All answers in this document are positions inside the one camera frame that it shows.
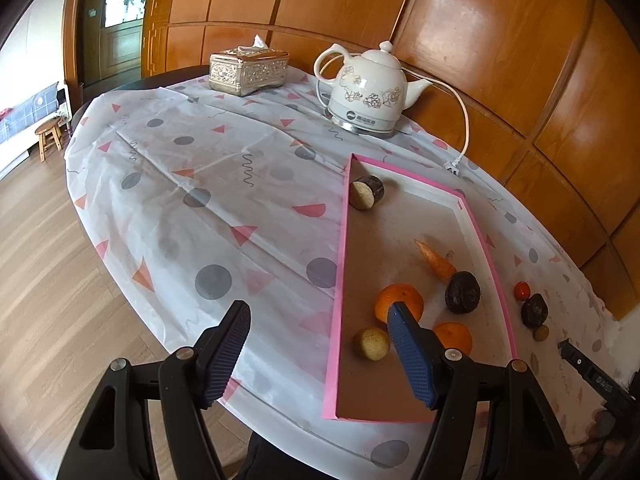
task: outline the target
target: metal bolt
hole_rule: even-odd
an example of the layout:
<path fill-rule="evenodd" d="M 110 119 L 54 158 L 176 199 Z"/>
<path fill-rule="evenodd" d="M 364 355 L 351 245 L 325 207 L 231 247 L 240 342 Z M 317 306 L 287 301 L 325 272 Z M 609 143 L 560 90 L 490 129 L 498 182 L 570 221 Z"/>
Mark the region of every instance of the metal bolt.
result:
<path fill-rule="evenodd" d="M 122 370 L 125 366 L 127 366 L 127 360 L 124 357 L 118 357 L 111 361 L 109 368 L 114 372 L 117 372 L 118 370 Z"/>
<path fill-rule="evenodd" d="M 524 373 L 527 371 L 527 364 L 526 362 L 521 361 L 520 359 L 516 359 L 511 363 L 511 368 L 513 368 L 517 372 Z"/>
<path fill-rule="evenodd" d="M 183 346 L 182 348 L 178 348 L 175 356 L 180 359 L 180 361 L 187 361 L 193 357 L 193 353 L 193 348 L 190 346 Z"/>
<path fill-rule="evenodd" d="M 447 348 L 444 351 L 444 357 L 449 361 L 460 361 L 460 359 L 462 359 L 462 352 L 457 348 Z"/>

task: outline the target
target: wooden stool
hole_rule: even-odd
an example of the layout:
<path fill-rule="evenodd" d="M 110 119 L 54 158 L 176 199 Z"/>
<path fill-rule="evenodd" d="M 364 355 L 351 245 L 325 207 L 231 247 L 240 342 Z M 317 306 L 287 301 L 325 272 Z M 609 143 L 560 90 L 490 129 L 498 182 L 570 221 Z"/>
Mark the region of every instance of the wooden stool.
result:
<path fill-rule="evenodd" d="M 40 126 L 36 128 L 36 135 L 38 136 L 38 144 L 40 145 L 40 161 L 44 162 L 44 150 L 48 148 L 47 146 L 47 134 L 53 135 L 53 140 L 58 147 L 58 151 L 62 149 L 62 132 L 60 131 L 60 118 L 54 117 L 53 119 L 49 119 L 47 122 L 42 123 Z"/>

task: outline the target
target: plaid blanket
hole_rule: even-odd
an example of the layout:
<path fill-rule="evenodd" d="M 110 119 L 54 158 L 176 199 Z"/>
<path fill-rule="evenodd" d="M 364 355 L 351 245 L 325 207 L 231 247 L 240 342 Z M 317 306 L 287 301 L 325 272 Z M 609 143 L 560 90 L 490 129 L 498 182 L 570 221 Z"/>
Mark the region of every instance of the plaid blanket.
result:
<path fill-rule="evenodd" d="M 25 102 L 17 105 L 0 121 L 0 142 L 19 134 L 25 128 L 44 119 L 58 109 L 58 84 L 46 87 L 37 94 L 29 97 Z"/>

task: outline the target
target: tablecloth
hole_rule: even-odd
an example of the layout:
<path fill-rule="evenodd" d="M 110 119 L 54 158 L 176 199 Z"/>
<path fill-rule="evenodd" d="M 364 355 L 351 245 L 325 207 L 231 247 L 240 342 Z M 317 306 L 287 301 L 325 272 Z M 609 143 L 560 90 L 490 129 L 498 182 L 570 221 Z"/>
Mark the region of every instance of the tablecloth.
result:
<path fill-rule="evenodd" d="M 600 398 L 559 359 L 570 336 L 605 371 L 603 303 L 549 232 L 467 158 L 401 118 L 391 140 L 355 136 L 322 115 L 315 78 L 248 97 L 206 78 L 108 92 L 88 107 L 65 153 L 68 190 L 104 265 L 169 352 L 247 301 L 252 330 L 222 402 L 280 449 L 349 480 L 409 478 L 428 424 L 321 418 L 345 165 L 352 152 L 462 192 L 512 309 L 518 354 L 532 368 L 569 442 L 585 436 Z M 549 306 L 546 342 L 520 322 L 519 280 Z M 478 417 L 465 479 L 475 478 Z"/>

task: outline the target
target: stool leg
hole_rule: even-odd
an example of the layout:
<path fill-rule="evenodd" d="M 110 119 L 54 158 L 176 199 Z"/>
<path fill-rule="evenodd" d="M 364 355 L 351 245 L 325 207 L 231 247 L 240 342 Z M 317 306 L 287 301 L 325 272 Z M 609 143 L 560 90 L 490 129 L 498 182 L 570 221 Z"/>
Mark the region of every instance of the stool leg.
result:
<path fill-rule="evenodd" d="M 51 133 L 53 134 L 53 140 L 56 141 L 56 146 L 58 147 L 58 151 L 60 151 L 62 149 L 62 144 L 60 144 L 60 128 L 58 128 L 58 125 L 54 126 L 51 129 Z"/>
<path fill-rule="evenodd" d="M 44 162 L 44 134 L 38 135 L 38 146 L 40 148 L 40 161 Z"/>

